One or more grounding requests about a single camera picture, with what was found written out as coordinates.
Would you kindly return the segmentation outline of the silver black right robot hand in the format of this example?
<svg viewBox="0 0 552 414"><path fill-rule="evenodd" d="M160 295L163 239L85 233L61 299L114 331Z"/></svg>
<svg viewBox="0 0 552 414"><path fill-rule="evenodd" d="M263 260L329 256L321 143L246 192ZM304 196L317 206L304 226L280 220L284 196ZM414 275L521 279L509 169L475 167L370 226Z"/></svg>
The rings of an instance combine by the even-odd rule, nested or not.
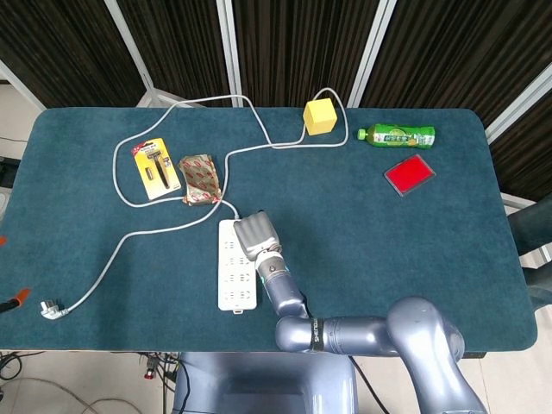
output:
<svg viewBox="0 0 552 414"><path fill-rule="evenodd" d="M262 252L282 251L279 236L264 210L237 220L233 227L249 261L256 261Z"/></svg>

